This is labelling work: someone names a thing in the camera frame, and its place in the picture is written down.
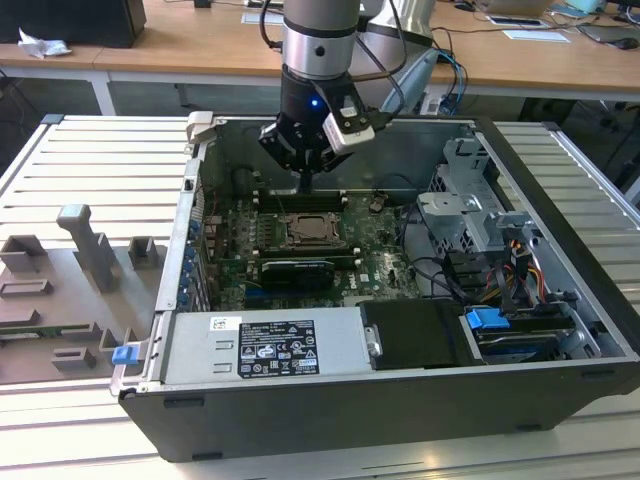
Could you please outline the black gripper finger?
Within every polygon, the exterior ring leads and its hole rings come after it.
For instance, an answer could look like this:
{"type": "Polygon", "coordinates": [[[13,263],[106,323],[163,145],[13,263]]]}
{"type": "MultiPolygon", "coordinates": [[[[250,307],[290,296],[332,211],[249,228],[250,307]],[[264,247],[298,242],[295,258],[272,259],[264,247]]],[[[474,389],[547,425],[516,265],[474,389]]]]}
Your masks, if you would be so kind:
{"type": "Polygon", "coordinates": [[[315,175],[334,170],[350,156],[350,153],[336,154],[331,147],[325,150],[307,150],[305,152],[305,192],[310,193],[312,191],[315,175]]]}
{"type": "Polygon", "coordinates": [[[260,129],[258,142],[284,170],[298,175],[298,193],[307,192],[307,156],[304,137],[289,123],[270,123],[260,129]]]}

